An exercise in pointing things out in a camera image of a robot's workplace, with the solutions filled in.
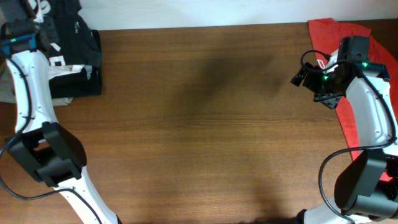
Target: table top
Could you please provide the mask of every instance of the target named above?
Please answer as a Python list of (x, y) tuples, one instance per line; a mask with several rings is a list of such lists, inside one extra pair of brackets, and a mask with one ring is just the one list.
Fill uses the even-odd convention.
[[(357, 23), (398, 55), (396, 38), (381, 34), (397, 30), (396, 20)], [(123, 223), (250, 222), (322, 203), (319, 166), (346, 143), (335, 112), (290, 84), (312, 49), (307, 23), (100, 35), (103, 95), (55, 112), (85, 146), (90, 177)], [(0, 104), (1, 139), (15, 112)], [(349, 162), (347, 154), (328, 164), (327, 195)], [(49, 190), (8, 154), (0, 170), (21, 194)], [(3, 223), (81, 223), (60, 195), (25, 202), (0, 190), (0, 208)]]

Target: pile of clothes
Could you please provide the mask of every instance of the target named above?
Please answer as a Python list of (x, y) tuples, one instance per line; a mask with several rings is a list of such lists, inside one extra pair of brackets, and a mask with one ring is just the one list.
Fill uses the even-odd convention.
[[(100, 95), (101, 43), (97, 30), (78, 15), (79, 0), (42, 1), (42, 12), (54, 19), (59, 42), (48, 52), (49, 83), (54, 106), (68, 105), (74, 97)], [(0, 101), (15, 103), (11, 74), (0, 68)]]

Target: red fabric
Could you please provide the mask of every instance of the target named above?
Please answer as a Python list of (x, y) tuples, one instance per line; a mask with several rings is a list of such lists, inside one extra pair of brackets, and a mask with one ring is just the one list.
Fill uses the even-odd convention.
[[(371, 30), (356, 24), (347, 22), (336, 22), (333, 19), (317, 19), (308, 22), (312, 46), (316, 50), (331, 54), (338, 49), (340, 40), (351, 35), (360, 35), (370, 38), (369, 58), (372, 62), (382, 63), (387, 66), (390, 74), (390, 95), (391, 104), (395, 111), (398, 111), (398, 62), (395, 58), (379, 43), (373, 36)], [(318, 54), (317, 59), (323, 60), (326, 65), (327, 61)], [(358, 132), (356, 131), (355, 118), (353, 109), (346, 98), (342, 98), (336, 109), (337, 117), (343, 129), (344, 136), (348, 147), (359, 146)], [(356, 159), (359, 152), (352, 152), (352, 159)], [(390, 180), (386, 174), (382, 176), (382, 180)]]

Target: white wall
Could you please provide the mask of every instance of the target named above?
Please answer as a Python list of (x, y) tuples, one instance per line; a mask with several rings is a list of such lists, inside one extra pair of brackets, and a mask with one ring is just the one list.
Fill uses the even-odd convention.
[(398, 0), (80, 0), (92, 29), (395, 19)]

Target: cable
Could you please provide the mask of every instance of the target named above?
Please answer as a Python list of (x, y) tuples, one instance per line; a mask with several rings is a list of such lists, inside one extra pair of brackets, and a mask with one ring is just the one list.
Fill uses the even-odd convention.
[[(27, 116), (25, 117), (26, 121), (25, 121), (24, 125), (21, 127), (21, 129), (16, 131), (15, 135), (13, 135), (13, 137), (11, 137), (10, 140), (8, 140), (8, 142), (0, 150), (0, 159), (1, 159), (2, 155), (4, 154), (4, 152), (10, 150), (10, 148), (13, 145), (15, 145), (15, 143), (18, 142), (18, 140), (20, 140), (20, 138), (22, 136), (22, 132), (26, 129), (26, 127), (29, 125), (29, 122), (32, 119), (32, 98), (30, 96), (30, 90), (29, 90), (29, 85), (27, 83), (26, 75), (24, 75), (24, 72), (22, 71), (20, 66), (18, 66), (18, 64), (15, 63), (15, 61), (13, 61), (13, 59), (11, 59), (9, 57), (6, 57), (6, 59), (8, 61), (10, 61), (13, 64), (13, 66), (15, 66), (18, 69), (18, 72), (20, 73), (20, 77), (24, 80), (26, 93), (27, 93), (27, 101), (28, 101), (28, 113), (27, 113)], [(7, 184), (2, 179), (1, 176), (0, 176), (0, 185), (6, 190), (6, 192), (8, 192), (12, 196), (19, 198), (21, 200), (37, 200), (37, 199), (45, 198), (45, 197), (48, 197), (48, 196), (51, 196), (51, 195), (54, 195), (54, 194), (57, 194), (60, 192), (70, 192), (70, 193), (74, 194), (76, 197), (78, 197), (81, 200), (81, 202), (83, 202), (90, 209), (90, 211), (93, 213), (95, 218), (98, 220), (98, 223), (102, 224), (101, 219), (98, 216), (98, 214), (95, 212), (94, 208), (80, 194), (78, 194), (75, 191), (75, 189), (60, 189), (60, 190), (54, 190), (54, 191), (47, 192), (45, 194), (41, 194), (41, 195), (34, 196), (34, 197), (26, 197), (26, 196), (19, 195), (19, 194), (15, 193), (13, 190), (11, 190), (7, 186)]]
[(335, 208), (333, 208), (333, 206), (330, 204), (330, 202), (327, 200), (325, 192), (323, 191), (323, 186), (322, 186), (322, 175), (323, 175), (323, 170), (326, 166), (326, 164), (335, 156), (338, 156), (342, 153), (346, 153), (346, 152), (352, 152), (352, 151), (360, 151), (360, 150), (381, 150), (385, 147), (390, 146), (391, 144), (393, 144), (396, 140), (396, 127), (395, 127), (395, 122), (394, 122), (394, 118), (392, 117), (391, 111), (386, 103), (386, 101), (383, 98), (383, 94), (379, 93), (379, 91), (376, 89), (376, 87), (369, 81), (369, 79), (366, 77), (366, 75), (351, 61), (349, 60), (339, 60), (335, 63), (333, 63), (332, 65), (330, 65), (327, 68), (321, 69), (321, 70), (315, 70), (315, 69), (311, 69), (308, 68), (304, 63), (303, 63), (303, 59), (304, 56), (310, 52), (316, 52), (319, 54), (322, 54), (323, 56), (325, 56), (325, 58), (327, 59), (325, 53), (318, 51), (318, 50), (309, 50), (307, 52), (305, 52), (301, 59), (300, 59), (300, 63), (302, 65), (303, 68), (305, 68), (306, 70), (310, 71), (310, 72), (314, 72), (314, 73), (323, 73), (331, 68), (333, 68), (335, 65), (339, 65), (339, 64), (347, 64), (349, 66), (352, 66), (352, 68), (354, 69), (354, 71), (356, 72), (356, 76), (358, 78), (363, 78), (364, 81), (369, 85), (369, 87), (372, 89), (372, 91), (375, 93), (375, 95), (377, 96), (378, 100), (381, 102), (381, 104), (383, 105), (383, 108), (387, 114), (390, 126), (391, 126), (391, 133), (392, 133), (392, 137), (384, 144), (381, 145), (377, 145), (377, 146), (362, 146), (362, 147), (353, 147), (353, 148), (347, 148), (347, 149), (342, 149), (339, 151), (336, 151), (332, 154), (330, 154), (321, 164), (320, 168), (319, 168), (319, 173), (318, 173), (318, 186), (319, 186), (319, 191), (321, 194), (321, 197), (323, 199), (323, 201), (325, 202), (325, 204), (327, 205), (327, 207), (336, 215), (338, 215), (341, 218), (344, 218), (345, 220), (348, 220), (350, 223), (355, 224), (355, 221), (350, 218), (347, 217), (346, 215), (341, 214), (339, 211), (337, 211)]

